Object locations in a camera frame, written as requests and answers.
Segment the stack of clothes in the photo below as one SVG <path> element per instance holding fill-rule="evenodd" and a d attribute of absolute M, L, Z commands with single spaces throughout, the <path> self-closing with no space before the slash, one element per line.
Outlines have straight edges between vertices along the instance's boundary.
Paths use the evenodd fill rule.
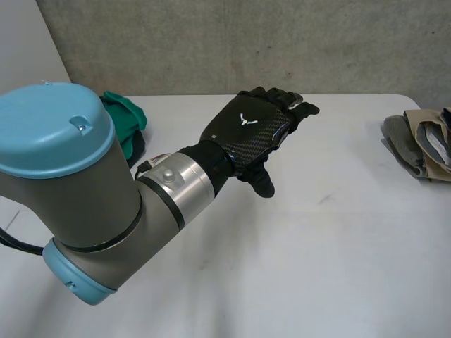
<path fill-rule="evenodd" d="M 451 108 L 390 116 L 382 133 L 385 145 L 412 176 L 451 182 Z"/>

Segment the green glove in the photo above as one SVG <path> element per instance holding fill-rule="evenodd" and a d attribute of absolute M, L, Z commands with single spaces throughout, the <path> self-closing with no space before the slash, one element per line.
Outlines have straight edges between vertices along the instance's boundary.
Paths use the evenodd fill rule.
<path fill-rule="evenodd" d="M 133 154 L 133 136 L 136 131 L 144 130 L 147 124 L 144 111 L 129 99 L 113 92 L 104 92 L 100 99 L 114 122 L 125 158 L 129 159 Z"/>

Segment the folded clothing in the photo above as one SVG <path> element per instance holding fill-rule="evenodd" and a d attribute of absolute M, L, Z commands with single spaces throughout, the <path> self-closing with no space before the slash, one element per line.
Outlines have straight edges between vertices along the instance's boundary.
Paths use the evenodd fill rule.
<path fill-rule="evenodd" d="M 119 94 L 107 91 L 104 92 L 100 99 L 114 122 L 116 135 L 121 143 L 125 158 L 133 160 L 129 162 L 131 167 L 144 152 L 144 139 L 142 135 L 135 136 L 135 134 L 137 132 L 140 134 L 140 130 L 145 129 L 147 124 L 146 115 L 140 107 Z"/>
<path fill-rule="evenodd" d="M 404 115 L 409 120 L 416 143 L 423 150 L 428 177 L 451 181 L 451 151 L 448 146 L 447 123 L 443 120 L 444 113 L 421 109 L 405 111 Z"/>
<path fill-rule="evenodd" d="M 390 116 L 383 122 L 382 133 L 400 164 L 414 177 L 426 177 L 423 151 L 416 144 L 404 116 Z"/>

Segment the table surface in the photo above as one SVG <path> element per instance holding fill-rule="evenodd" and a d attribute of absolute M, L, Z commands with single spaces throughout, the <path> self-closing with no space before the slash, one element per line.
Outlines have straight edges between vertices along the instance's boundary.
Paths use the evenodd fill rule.
<path fill-rule="evenodd" d="M 146 157 L 196 143 L 231 98 L 132 96 L 149 120 Z M 0 337 L 448 338 L 450 185 L 412 178 L 379 129 L 418 106 L 399 95 L 305 99 L 321 112 L 271 155 L 274 198 L 229 180 L 98 306 L 40 257 L 0 247 Z M 0 226 L 34 244 L 51 237 L 5 199 Z"/>

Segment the carbon fiber hand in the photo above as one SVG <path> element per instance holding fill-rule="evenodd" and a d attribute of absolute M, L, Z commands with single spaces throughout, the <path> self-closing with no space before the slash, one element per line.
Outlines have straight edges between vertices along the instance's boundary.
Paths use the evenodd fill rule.
<path fill-rule="evenodd" d="M 264 162 L 304 118 L 319 113 L 302 100 L 277 88 L 240 92 L 209 123 L 200 141 L 219 145 L 233 164 L 232 176 L 250 183 L 258 195 L 272 197 L 274 186 Z"/>

